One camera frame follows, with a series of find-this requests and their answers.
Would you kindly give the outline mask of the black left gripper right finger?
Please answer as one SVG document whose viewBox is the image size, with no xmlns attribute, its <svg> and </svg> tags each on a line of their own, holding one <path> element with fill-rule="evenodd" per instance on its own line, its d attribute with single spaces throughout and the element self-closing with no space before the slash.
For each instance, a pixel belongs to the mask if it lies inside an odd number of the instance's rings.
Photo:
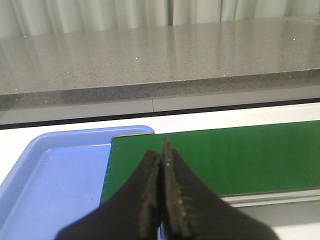
<svg viewBox="0 0 320 240">
<path fill-rule="evenodd" d="M 191 170 L 169 137 L 161 146 L 163 231 L 168 240 L 276 240 L 266 224 L 223 201 Z"/>
</svg>

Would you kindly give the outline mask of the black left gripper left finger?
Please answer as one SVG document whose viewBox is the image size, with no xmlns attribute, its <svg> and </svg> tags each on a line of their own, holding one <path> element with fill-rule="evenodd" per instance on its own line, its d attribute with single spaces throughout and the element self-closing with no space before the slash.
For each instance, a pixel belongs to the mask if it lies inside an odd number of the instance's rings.
<svg viewBox="0 0 320 240">
<path fill-rule="evenodd" d="M 61 229 L 57 240 L 155 240 L 161 223 L 158 176 L 161 157 L 147 150 L 138 166 L 105 203 Z"/>
</svg>

